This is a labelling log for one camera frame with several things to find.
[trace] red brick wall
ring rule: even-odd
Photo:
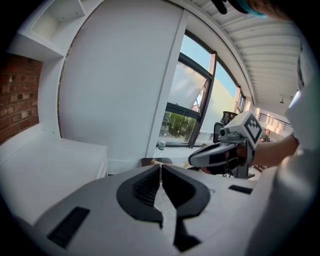
[[[42,62],[9,54],[0,66],[0,144],[39,123]]]

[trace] corrugated ceiling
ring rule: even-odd
[[[228,2],[222,15],[210,0],[184,1],[204,10],[233,40],[249,71],[256,103],[283,113],[297,91],[301,39],[294,24],[243,14]],[[285,104],[280,103],[282,96]]]

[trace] railing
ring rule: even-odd
[[[273,127],[279,128],[280,130],[283,130],[289,134],[292,133],[292,131],[293,131],[290,123],[281,121],[281,120],[274,118],[270,115],[260,113],[259,121],[266,123],[268,125],[271,125]]]

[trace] person's arm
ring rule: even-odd
[[[293,155],[299,146],[298,140],[291,134],[276,142],[259,143],[251,166],[278,166],[287,156]]]

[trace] sky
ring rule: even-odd
[[[210,53],[186,35],[183,37],[180,51],[200,64],[206,70],[209,70]],[[219,82],[227,89],[232,97],[236,97],[237,87],[219,62],[216,63],[215,78],[219,80]]]

